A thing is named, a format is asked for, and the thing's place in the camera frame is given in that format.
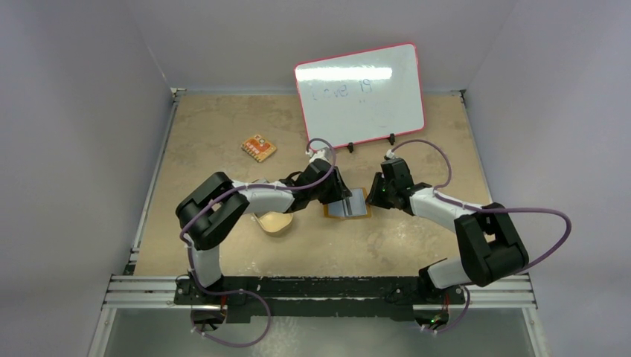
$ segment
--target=table surface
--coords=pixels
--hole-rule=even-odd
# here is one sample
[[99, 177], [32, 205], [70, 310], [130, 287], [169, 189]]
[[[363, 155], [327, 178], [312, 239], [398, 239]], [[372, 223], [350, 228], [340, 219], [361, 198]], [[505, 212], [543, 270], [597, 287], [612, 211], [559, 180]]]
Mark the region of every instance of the table surface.
[[[424, 138], [440, 146], [452, 163], [452, 183], [445, 194], [488, 203], [489, 193], [467, 116], [456, 95], [426, 95], [426, 126], [397, 137]], [[278, 148], [262, 163], [241, 150], [241, 143], [261, 134]], [[238, 181], [281, 179], [307, 165], [307, 135], [298, 96], [186, 95], [176, 112], [153, 199], [149, 207], [135, 275], [175, 276], [187, 260], [178, 239], [175, 209], [209, 175], [225, 172]], [[349, 188], [370, 190], [387, 140], [337, 150], [337, 165]], [[440, 184], [446, 165], [431, 147], [414, 143], [397, 151], [415, 182]], [[281, 237], [265, 235], [252, 216], [243, 216], [221, 244], [226, 275], [390, 276], [415, 275], [418, 269], [458, 254], [455, 235], [426, 219], [398, 210], [372, 209], [367, 219], [324, 217], [319, 202], [294, 213]]]

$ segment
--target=gray wall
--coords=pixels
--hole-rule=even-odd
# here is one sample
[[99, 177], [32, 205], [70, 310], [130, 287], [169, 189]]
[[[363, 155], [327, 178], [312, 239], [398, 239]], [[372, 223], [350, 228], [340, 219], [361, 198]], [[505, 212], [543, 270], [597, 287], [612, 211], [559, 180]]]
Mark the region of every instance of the gray wall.
[[84, 356], [170, 92], [121, 0], [0, 1], [0, 354]]
[[427, 91], [464, 89], [516, 0], [130, 0], [170, 86], [295, 91], [298, 62], [413, 41]]
[[[629, 38], [629, 1], [520, 0], [469, 86], [493, 198], [574, 222], [568, 243], [533, 269], [557, 356], [631, 350]], [[519, 219], [533, 257], [559, 221]]]

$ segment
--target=whiteboard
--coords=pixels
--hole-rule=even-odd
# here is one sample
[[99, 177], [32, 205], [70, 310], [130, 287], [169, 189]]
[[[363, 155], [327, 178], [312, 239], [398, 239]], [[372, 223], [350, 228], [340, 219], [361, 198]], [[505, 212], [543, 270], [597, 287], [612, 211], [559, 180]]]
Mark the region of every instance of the whiteboard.
[[343, 147], [425, 126], [412, 43], [305, 62], [294, 72], [309, 139]]

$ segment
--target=gray floor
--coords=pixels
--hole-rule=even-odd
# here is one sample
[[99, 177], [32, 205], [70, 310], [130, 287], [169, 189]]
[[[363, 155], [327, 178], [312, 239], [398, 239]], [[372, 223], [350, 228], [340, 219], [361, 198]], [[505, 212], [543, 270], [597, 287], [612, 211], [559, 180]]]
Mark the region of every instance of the gray floor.
[[[253, 347], [230, 348], [190, 333], [189, 311], [118, 310], [106, 356], [533, 356], [521, 309], [467, 313], [459, 328], [433, 337], [387, 318], [277, 317]], [[246, 342], [264, 318], [213, 332]]]

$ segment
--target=small orange book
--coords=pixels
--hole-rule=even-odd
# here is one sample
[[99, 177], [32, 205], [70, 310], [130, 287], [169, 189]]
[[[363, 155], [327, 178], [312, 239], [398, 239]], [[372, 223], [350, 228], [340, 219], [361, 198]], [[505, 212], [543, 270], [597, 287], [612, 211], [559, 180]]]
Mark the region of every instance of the small orange book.
[[267, 141], [264, 137], [256, 134], [241, 144], [241, 149], [247, 152], [257, 162], [262, 162], [276, 151], [274, 144]]

